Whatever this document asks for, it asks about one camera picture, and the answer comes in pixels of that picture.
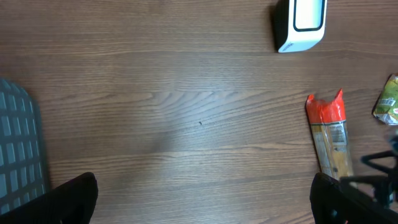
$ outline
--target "wood grain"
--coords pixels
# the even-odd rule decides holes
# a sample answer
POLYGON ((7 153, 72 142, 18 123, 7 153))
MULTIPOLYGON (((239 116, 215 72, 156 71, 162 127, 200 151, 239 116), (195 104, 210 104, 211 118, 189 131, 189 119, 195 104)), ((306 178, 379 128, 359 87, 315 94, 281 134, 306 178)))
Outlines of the wood grain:
POLYGON ((0 75, 41 106, 52 185, 94 172, 92 223, 313 223, 305 100, 344 89, 354 173, 371 174, 398 2, 329 1, 296 54, 275 52, 275 3, 0 0, 0 75))

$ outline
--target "white device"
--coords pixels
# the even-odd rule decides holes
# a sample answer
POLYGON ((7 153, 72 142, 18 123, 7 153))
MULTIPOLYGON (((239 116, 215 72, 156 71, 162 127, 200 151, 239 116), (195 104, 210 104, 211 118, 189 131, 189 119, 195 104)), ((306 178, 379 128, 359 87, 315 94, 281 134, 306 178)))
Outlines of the white device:
POLYGON ((327 0, 280 0, 274 11, 275 45, 279 53, 312 48, 325 33, 327 0))

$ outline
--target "gray plastic crate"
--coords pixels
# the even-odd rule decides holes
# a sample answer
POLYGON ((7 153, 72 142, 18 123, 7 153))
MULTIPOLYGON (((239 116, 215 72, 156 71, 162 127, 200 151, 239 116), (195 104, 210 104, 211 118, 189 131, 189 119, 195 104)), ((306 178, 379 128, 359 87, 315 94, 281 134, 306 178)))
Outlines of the gray plastic crate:
POLYGON ((50 189, 38 104, 0 78, 0 214, 50 189))

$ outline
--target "packaged food bag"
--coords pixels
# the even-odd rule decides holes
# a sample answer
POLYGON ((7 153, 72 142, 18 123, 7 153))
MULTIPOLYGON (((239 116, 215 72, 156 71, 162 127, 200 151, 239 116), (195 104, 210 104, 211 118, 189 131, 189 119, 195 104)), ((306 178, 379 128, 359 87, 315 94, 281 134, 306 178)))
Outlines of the packaged food bag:
POLYGON ((398 73, 392 74, 381 93, 373 116, 388 125, 398 125, 398 73))
POLYGON ((308 96, 306 109, 321 171, 337 180, 353 175, 343 90, 331 102, 308 96))

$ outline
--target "black object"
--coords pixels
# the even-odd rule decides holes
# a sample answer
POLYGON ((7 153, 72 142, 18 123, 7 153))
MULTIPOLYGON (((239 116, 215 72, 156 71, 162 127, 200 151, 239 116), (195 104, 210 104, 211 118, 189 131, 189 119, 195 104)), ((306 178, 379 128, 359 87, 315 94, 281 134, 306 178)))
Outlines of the black object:
POLYGON ((87 172, 1 215, 0 223, 88 224, 94 212, 97 196, 95 176, 87 172))
POLYGON ((311 208, 315 223, 398 223, 398 213, 389 209, 398 201, 398 156, 396 150, 363 156, 366 165, 387 174, 342 177, 340 182, 326 174, 317 173, 311 186, 311 208), (371 162, 373 159, 394 157, 393 168, 371 162), (352 183, 370 184, 374 198, 352 186, 352 183))
POLYGON ((280 0, 272 15, 275 48, 278 50, 287 40, 289 29, 289 0, 280 0))

